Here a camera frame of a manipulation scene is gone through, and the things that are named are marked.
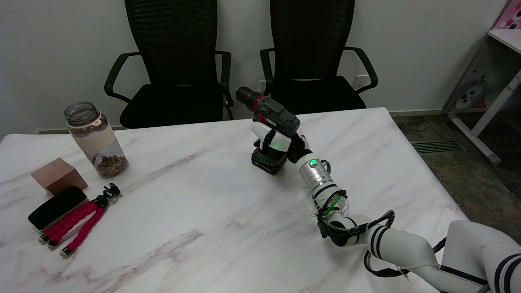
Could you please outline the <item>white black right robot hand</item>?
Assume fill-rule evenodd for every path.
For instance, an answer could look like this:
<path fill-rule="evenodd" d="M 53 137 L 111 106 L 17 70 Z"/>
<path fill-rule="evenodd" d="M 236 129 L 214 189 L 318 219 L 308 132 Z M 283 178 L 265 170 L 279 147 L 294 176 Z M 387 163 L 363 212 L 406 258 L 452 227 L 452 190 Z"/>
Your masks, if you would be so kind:
<path fill-rule="evenodd" d="M 301 157 L 311 153 L 309 143 L 301 128 L 292 135 L 285 135 L 261 122 L 253 122 L 252 132 L 257 136 L 260 151 L 268 155 L 283 155 L 296 163 Z"/>

